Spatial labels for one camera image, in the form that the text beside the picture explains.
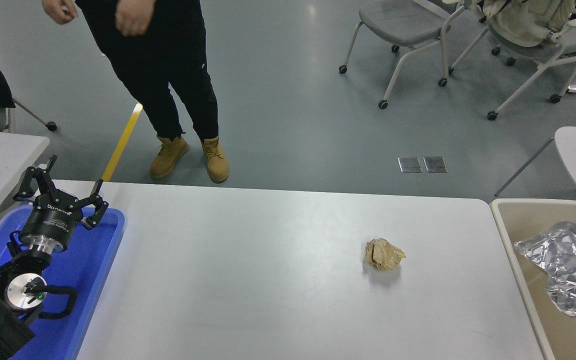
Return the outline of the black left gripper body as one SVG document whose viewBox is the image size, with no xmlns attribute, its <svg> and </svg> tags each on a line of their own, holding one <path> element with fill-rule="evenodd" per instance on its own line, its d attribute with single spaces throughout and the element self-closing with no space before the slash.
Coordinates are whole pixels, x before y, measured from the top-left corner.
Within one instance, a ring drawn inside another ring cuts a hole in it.
<svg viewBox="0 0 576 360">
<path fill-rule="evenodd" d="M 20 241 L 30 242 L 43 236 L 57 242 L 70 242 L 83 212 L 70 208 L 71 203 L 60 200 L 54 203 L 48 195 L 37 196 L 30 215 L 20 231 Z"/>
</svg>

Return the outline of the person's right hand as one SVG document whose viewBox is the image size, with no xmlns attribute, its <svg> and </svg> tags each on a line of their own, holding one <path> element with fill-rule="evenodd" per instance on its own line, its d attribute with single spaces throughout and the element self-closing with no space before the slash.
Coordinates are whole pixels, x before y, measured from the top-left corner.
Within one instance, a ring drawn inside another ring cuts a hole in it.
<svg viewBox="0 0 576 360">
<path fill-rule="evenodd" d="M 74 0 L 42 0 L 41 6 L 58 25 L 68 24 L 79 16 Z"/>
</svg>

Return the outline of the person's left hand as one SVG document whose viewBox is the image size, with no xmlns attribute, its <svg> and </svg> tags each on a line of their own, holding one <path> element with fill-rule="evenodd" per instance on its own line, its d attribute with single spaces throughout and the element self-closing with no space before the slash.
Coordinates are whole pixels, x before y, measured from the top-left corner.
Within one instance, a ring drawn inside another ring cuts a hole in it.
<svg viewBox="0 0 576 360">
<path fill-rule="evenodd" d="M 115 26 L 124 37 L 145 35 L 153 20 L 157 0 L 119 0 Z"/>
</svg>

